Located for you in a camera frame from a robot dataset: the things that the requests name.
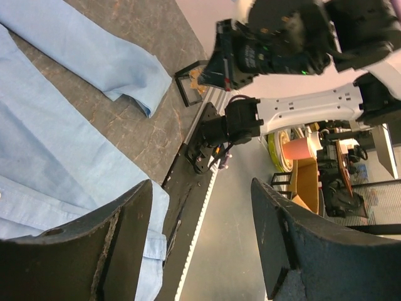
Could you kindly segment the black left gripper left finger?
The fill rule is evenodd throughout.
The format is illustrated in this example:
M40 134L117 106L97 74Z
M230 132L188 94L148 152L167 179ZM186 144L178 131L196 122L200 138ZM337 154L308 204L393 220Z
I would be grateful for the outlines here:
M152 183L42 235L1 240L1 300L134 300Z

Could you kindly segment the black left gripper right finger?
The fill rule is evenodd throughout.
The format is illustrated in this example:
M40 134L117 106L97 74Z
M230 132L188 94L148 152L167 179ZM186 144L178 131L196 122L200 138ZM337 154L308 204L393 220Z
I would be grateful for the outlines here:
M251 201L270 300L400 300L400 241L328 221L254 178Z

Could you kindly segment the light blue button shirt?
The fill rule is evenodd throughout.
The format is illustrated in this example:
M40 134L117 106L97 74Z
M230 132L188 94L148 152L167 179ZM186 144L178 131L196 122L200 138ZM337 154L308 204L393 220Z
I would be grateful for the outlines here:
M39 236L152 183L152 209L134 300L162 287L169 195L94 128L33 65L16 34L110 100L151 117L171 79L143 48L64 1L1 2L1 240Z

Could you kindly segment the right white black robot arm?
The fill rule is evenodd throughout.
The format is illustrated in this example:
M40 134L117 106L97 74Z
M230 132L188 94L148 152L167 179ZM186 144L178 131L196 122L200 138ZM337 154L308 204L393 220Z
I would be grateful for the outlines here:
M200 85L238 90L259 75L317 76L363 70L351 83L286 98L232 98L200 122L189 159L205 148L321 120L378 126L400 117L399 1L239 1L216 24ZM254 227L272 300L399 300L400 242L332 223L253 179Z

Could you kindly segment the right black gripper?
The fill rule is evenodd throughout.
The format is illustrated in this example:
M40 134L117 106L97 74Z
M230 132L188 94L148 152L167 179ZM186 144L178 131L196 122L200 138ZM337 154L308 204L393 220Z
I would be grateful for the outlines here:
M239 6L216 23L216 50L200 85L238 90L259 75L320 75L330 64L330 19L324 6Z

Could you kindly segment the red maple leaf brooch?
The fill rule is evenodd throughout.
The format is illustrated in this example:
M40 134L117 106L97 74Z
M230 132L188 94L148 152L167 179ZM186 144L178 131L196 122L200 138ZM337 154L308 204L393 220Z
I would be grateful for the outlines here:
M197 68L189 72L190 88L196 91L199 95L205 94L207 90L207 87L205 85L200 85L198 83L198 78L200 77L201 73L201 68Z

